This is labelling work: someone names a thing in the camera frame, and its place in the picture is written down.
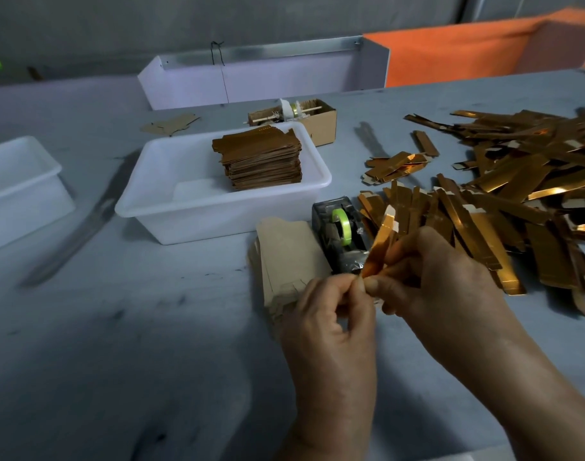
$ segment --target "gray table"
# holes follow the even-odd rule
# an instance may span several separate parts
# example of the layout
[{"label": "gray table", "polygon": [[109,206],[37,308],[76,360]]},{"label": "gray table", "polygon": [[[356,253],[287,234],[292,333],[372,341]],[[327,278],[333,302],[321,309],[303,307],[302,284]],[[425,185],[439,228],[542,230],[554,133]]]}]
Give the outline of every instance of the gray table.
[{"label": "gray table", "polygon": [[[563,71],[321,97],[337,141],[319,148],[326,200],[354,197],[369,156],[412,151],[408,113],[453,122],[454,109],[573,115],[585,73]],[[192,109],[188,133],[238,128],[273,101]],[[77,210],[0,249],[0,460],[265,459],[294,417],[294,389],[246,267],[254,233],[161,246],[114,217],[49,281],[18,285],[89,214],[120,158],[154,136],[133,77],[0,88],[0,141],[36,136],[63,166]],[[428,130],[442,156],[404,181],[470,173],[454,138]],[[529,271],[508,298],[529,333],[585,394],[585,319]],[[379,389],[371,460],[414,460],[503,444],[499,425],[436,364],[405,323],[378,318]]]}]

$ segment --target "cardboard box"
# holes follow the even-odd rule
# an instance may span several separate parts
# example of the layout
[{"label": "cardboard box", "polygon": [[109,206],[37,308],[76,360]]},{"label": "cardboard box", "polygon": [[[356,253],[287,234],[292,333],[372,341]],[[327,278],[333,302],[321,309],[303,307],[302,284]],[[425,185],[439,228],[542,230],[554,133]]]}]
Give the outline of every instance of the cardboard box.
[{"label": "cardboard box", "polygon": [[[304,100],[300,103],[301,108],[304,110],[313,107],[322,107],[319,110],[314,110],[307,113],[310,116],[300,119],[298,122],[303,123],[316,147],[323,146],[325,144],[332,144],[335,141],[335,134],[337,131],[337,110],[317,98]],[[248,123],[250,126],[270,124],[272,122],[269,120],[259,121],[258,123],[255,123],[254,120],[269,117],[273,115],[274,112],[281,113],[282,108],[267,108],[265,110],[249,113]]]}]

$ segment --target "white plastic tray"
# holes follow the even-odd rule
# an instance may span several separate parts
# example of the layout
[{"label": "white plastic tray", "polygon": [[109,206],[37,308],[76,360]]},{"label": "white plastic tray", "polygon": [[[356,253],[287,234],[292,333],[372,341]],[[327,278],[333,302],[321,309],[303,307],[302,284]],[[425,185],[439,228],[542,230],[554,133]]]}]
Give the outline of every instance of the white plastic tray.
[{"label": "white plastic tray", "polygon": [[61,170],[31,136],[0,144],[0,247],[75,209]]},{"label": "white plastic tray", "polygon": [[254,231],[258,221],[269,216],[309,220],[319,190],[331,182],[330,172],[304,125],[276,127],[293,129],[301,141],[301,182],[233,190],[211,142],[247,127],[155,139],[144,146],[115,212],[136,217],[162,244]]}]

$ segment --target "pile of gold cardboard pieces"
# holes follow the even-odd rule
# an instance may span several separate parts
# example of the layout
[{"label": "pile of gold cardboard pieces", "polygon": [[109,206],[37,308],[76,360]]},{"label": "pile of gold cardboard pieces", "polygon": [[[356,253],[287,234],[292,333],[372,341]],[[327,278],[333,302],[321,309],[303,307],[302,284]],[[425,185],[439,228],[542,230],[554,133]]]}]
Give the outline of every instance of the pile of gold cardboard pieces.
[{"label": "pile of gold cardboard pieces", "polygon": [[261,126],[214,139],[212,147],[222,154],[221,163],[235,189],[301,182],[301,142],[293,130]]},{"label": "pile of gold cardboard pieces", "polygon": [[307,222],[265,218],[256,231],[248,261],[262,286],[265,308],[277,325],[284,309],[297,302],[310,280],[330,276],[331,268]]},{"label": "pile of gold cardboard pieces", "polygon": [[422,170],[439,152],[431,142],[429,136],[423,131],[413,131],[412,135],[421,149],[419,154],[400,152],[391,158],[375,157],[365,162],[365,166],[371,168],[363,176],[365,184],[375,185],[394,181],[400,177],[408,176]]},{"label": "pile of gold cardboard pieces", "polygon": [[585,315],[585,110],[576,118],[523,110],[500,115],[458,110],[472,123],[445,125],[418,115],[406,119],[454,134],[474,159],[455,163],[477,171],[457,185],[437,175],[426,192],[393,181],[379,194],[362,192],[366,225],[377,233],[387,205],[398,237],[422,225],[435,228],[460,251],[484,264],[507,294],[525,294],[508,253],[531,251],[540,282],[562,288]]}]

